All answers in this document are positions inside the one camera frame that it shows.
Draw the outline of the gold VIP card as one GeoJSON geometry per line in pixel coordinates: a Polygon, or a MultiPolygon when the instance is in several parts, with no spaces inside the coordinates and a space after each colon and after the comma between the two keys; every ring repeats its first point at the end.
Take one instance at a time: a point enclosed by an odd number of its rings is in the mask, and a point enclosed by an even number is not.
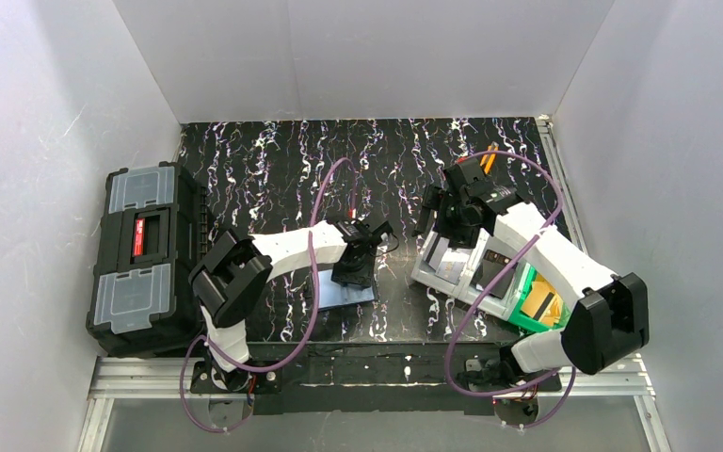
{"type": "Polygon", "coordinates": [[[563,300],[556,290],[544,280],[534,280],[522,303],[521,312],[538,323],[553,327],[561,320],[563,300]]]}

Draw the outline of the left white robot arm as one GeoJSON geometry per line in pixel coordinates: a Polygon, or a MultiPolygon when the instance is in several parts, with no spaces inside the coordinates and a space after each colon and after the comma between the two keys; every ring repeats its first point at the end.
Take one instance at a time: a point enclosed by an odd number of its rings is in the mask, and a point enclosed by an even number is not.
{"type": "Polygon", "coordinates": [[[248,364],[245,326],[271,280],[315,269],[320,303],[336,307],[366,302],[377,293],[375,264],[385,253],[382,246],[395,250],[398,244],[389,222],[373,227],[356,218],[324,220],[279,234],[226,231],[188,277],[205,318],[204,343],[214,366],[226,373],[276,370],[274,364],[248,364]]]}

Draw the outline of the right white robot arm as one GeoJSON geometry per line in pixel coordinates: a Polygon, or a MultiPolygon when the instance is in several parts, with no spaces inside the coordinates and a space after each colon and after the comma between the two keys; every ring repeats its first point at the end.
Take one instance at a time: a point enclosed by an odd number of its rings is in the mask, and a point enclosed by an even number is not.
{"type": "Polygon", "coordinates": [[[479,154],[443,171],[444,182],[423,192],[415,234],[432,231],[453,248],[470,249],[482,231],[525,261],[570,309],[567,324],[502,347],[514,376],[572,366],[595,375],[650,341],[648,287],[634,273],[617,274],[579,250],[513,187],[485,173],[479,154]]]}

